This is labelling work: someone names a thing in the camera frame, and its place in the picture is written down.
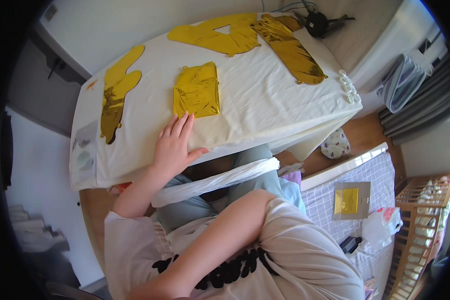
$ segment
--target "bed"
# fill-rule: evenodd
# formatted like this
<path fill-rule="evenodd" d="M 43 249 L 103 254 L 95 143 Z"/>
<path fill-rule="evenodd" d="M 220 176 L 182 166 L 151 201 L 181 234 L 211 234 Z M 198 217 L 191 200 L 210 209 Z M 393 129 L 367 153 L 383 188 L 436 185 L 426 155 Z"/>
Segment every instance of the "bed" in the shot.
<path fill-rule="evenodd" d="M 100 122 L 104 76 L 120 57 L 111 62 L 84 83 L 78 96 L 70 143 L 72 189 L 107 188 L 140 176 L 152 161 L 156 136 L 172 117 L 173 86 L 182 67 L 207 62 L 217 66 L 221 112 L 196 119 L 188 147 L 207 147 L 210 153 L 194 164 L 265 143 L 274 154 L 288 149 L 297 159 L 305 159 L 362 105 L 347 101 L 347 93 L 337 80 L 341 67 L 327 47 L 305 28 L 293 34 L 328 79 L 313 86 L 297 84 L 260 36 L 258 43 L 262 46 L 234 57 L 170 41 L 166 33 L 145 42 L 143 54 L 127 70 L 140 70 L 142 75 L 138 85 L 126 94 L 122 127 L 116 130 L 112 144 L 100 138 L 99 126 L 92 129 L 96 148 L 93 172 L 77 179 L 77 167 L 72 163 L 74 141 L 78 130 Z"/>
<path fill-rule="evenodd" d="M 362 222 L 361 220 L 332 220 L 335 182 L 371 182 L 369 213 L 381 207 L 395 207 L 395 169 L 390 154 L 385 152 L 387 148 L 386 143 L 381 144 L 302 181 L 302 199 L 305 203 L 306 215 L 327 231 L 337 243 L 343 242 L 349 236 L 360 237 Z M 317 180 L 323 183 L 310 188 L 311 183 L 307 182 L 317 182 Z M 347 254 L 363 280 L 375 278 L 376 289 L 373 299 L 381 299 L 384 295 L 393 251 L 393 242 L 381 250 L 373 251 L 364 240 L 352 254 Z"/>

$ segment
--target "hand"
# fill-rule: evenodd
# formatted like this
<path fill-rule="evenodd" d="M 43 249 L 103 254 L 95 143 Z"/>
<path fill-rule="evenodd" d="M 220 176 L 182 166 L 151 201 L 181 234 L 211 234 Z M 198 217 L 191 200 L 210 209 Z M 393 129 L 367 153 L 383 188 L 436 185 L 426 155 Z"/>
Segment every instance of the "hand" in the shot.
<path fill-rule="evenodd" d="M 192 131 L 195 116 L 188 112 L 179 119 L 177 114 L 158 134 L 153 156 L 152 167 L 169 180 L 183 172 L 192 162 L 208 153 L 208 149 L 201 147 L 188 153 L 187 143 Z"/>

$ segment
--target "white plastic bag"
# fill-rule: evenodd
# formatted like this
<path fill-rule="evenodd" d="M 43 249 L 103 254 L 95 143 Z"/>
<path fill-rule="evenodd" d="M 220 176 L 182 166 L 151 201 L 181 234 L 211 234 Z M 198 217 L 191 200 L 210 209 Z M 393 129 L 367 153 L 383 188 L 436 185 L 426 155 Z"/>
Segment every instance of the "white plastic bag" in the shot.
<path fill-rule="evenodd" d="M 222 174 L 164 188 L 151 201 L 151 206 L 164 207 L 171 203 L 187 200 L 193 196 L 200 196 L 217 189 L 246 182 L 267 172 L 278 170 L 278 168 L 280 168 L 280 162 L 275 157 L 259 159 Z"/>
<path fill-rule="evenodd" d="M 403 224 L 399 207 L 382 207 L 363 219 L 362 237 L 377 251 L 392 242 Z"/>

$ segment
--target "black device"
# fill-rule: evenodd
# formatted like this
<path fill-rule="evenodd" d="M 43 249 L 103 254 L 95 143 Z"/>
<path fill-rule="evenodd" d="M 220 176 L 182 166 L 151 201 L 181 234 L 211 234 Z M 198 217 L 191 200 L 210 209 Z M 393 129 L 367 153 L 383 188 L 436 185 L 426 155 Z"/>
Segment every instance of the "black device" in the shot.
<path fill-rule="evenodd" d="M 361 237 L 347 237 L 340 244 L 340 248 L 342 248 L 343 253 L 353 253 L 361 242 L 362 242 Z"/>
<path fill-rule="evenodd" d="M 305 17 L 298 12 L 295 12 L 295 16 L 298 18 L 300 23 L 308 30 L 308 33 L 314 38 L 324 39 L 330 34 L 336 32 L 340 28 L 345 27 L 344 21 L 346 20 L 355 20 L 355 18 L 349 18 L 348 15 L 344 14 L 339 19 L 330 19 L 321 12 L 315 12 L 314 10 L 310 10 L 310 5 L 307 5 L 304 0 L 302 0 L 303 5 L 305 5 L 306 11 L 308 15 Z"/>

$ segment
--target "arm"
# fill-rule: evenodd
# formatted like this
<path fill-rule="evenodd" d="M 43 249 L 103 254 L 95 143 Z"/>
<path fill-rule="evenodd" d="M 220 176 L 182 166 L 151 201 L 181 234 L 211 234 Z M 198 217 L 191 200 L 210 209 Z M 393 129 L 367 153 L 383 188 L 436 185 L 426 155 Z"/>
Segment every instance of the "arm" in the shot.
<path fill-rule="evenodd" d="M 154 279 L 133 289 L 128 299 L 189 297 L 202 278 L 258 238 L 267 204 L 275 198 L 276 195 L 258 189 L 234 201 L 174 263 Z"/>
<path fill-rule="evenodd" d="M 188 112 L 179 119 L 174 114 L 170 123 L 160 131 L 155 145 L 153 162 L 144 175 L 118 197 L 113 211 L 124 218 L 143 217 L 157 193 L 176 175 L 205 153 L 206 148 L 187 151 L 192 131 L 193 114 Z"/>

